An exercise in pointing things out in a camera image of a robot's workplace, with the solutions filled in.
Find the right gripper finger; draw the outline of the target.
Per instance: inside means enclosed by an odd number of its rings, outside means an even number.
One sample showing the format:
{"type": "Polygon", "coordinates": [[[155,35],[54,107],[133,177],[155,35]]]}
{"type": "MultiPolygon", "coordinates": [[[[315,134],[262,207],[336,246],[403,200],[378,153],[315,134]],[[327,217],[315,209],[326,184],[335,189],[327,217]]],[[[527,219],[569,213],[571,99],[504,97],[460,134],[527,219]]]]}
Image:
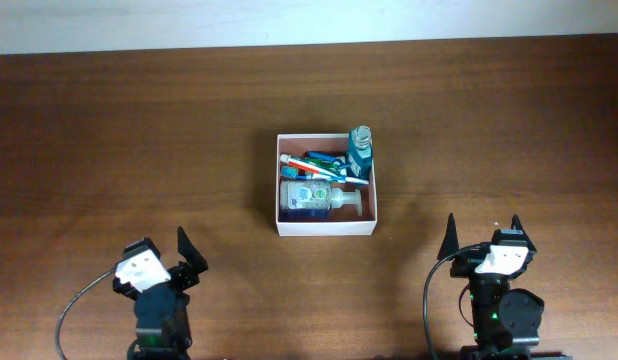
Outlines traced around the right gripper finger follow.
{"type": "Polygon", "coordinates": [[[437,260],[451,259],[459,250],[457,227],[453,213],[448,215],[445,234],[437,254],[437,260]]]}
{"type": "Polygon", "coordinates": [[[533,244],[533,242],[531,241],[529,235],[525,232],[522,223],[520,221],[520,218],[517,214],[514,214],[512,216],[512,222],[511,222],[511,230],[515,232],[515,235],[517,236],[517,239],[519,241],[523,241],[527,248],[529,249],[530,252],[532,253],[536,253],[537,252],[537,248],[535,247],[535,245],[533,244]]]}

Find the dark blue Dettol foam bottle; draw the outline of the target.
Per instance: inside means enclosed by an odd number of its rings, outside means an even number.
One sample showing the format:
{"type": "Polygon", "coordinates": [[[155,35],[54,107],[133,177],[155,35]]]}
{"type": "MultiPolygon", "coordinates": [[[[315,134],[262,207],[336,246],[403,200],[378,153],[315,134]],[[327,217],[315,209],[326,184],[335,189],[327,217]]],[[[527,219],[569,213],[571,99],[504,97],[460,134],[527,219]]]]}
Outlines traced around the dark blue Dettol foam bottle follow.
{"type": "Polygon", "coordinates": [[[284,220],[327,219],[333,209],[354,207],[363,215],[362,194],[344,191],[326,180],[284,180],[279,188],[279,216],[284,220]]]}

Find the teal Listerine mouthwash bottle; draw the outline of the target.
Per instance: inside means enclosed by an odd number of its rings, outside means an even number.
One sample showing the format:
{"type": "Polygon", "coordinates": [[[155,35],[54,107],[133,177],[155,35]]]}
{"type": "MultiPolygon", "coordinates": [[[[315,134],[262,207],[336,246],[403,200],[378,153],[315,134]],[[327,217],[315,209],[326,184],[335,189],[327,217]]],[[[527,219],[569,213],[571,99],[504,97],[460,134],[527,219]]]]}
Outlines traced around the teal Listerine mouthwash bottle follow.
{"type": "Polygon", "coordinates": [[[359,126],[349,132],[347,173],[351,177],[368,180],[373,162],[372,134],[367,126],[359,126]]]}

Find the blue white toothbrush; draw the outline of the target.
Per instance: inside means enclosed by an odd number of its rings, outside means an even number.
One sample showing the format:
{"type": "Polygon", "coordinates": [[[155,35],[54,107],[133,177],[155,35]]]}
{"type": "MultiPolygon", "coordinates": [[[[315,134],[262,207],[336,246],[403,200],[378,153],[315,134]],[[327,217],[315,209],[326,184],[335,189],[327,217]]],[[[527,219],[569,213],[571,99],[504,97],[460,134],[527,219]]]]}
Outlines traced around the blue white toothbrush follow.
{"type": "Polygon", "coordinates": [[[348,176],[340,176],[340,177],[332,177],[325,174],[320,173],[300,173],[300,170],[291,166],[283,166],[280,171],[280,176],[287,179],[295,179],[295,180],[326,180],[333,183],[350,183],[356,185],[368,185],[368,180],[363,180],[355,177],[348,176]]]}

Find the teal toothpaste tube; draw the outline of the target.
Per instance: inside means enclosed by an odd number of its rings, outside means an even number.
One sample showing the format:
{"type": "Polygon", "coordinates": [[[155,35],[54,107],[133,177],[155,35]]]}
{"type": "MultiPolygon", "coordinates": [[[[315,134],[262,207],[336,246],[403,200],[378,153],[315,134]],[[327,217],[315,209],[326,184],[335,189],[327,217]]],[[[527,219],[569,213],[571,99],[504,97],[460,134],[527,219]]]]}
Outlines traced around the teal toothpaste tube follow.
{"type": "Polygon", "coordinates": [[[343,178],[344,175],[333,162],[317,158],[299,158],[296,156],[281,154],[279,160],[288,166],[301,169],[312,174],[325,175],[332,178],[343,178]]]}

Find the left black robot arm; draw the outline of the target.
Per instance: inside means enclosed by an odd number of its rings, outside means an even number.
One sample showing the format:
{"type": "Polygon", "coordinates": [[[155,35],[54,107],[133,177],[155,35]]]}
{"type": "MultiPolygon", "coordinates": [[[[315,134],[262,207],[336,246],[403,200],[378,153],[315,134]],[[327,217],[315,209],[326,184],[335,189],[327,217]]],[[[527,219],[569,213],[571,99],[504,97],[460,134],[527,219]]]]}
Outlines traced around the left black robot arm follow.
{"type": "Polygon", "coordinates": [[[209,269],[185,230],[177,229],[177,251],[183,257],[166,268],[153,241],[144,237],[123,250],[113,268],[112,289],[134,301],[135,340],[126,357],[131,360],[180,360],[189,357],[192,333],[186,291],[200,283],[209,269]]]}

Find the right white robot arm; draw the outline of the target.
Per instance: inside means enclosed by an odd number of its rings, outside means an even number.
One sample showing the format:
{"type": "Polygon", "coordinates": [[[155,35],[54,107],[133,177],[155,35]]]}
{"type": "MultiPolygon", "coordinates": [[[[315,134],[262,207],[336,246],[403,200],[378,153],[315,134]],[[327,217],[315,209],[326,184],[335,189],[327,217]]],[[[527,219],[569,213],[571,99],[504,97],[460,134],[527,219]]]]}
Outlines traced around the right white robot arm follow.
{"type": "Polygon", "coordinates": [[[544,301],[511,282],[522,275],[537,253],[517,216],[509,228],[497,229],[490,241],[460,247],[455,219],[448,217],[437,260],[452,263],[450,276],[468,281],[473,346],[462,359],[529,359],[540,342],[544,301]]]}

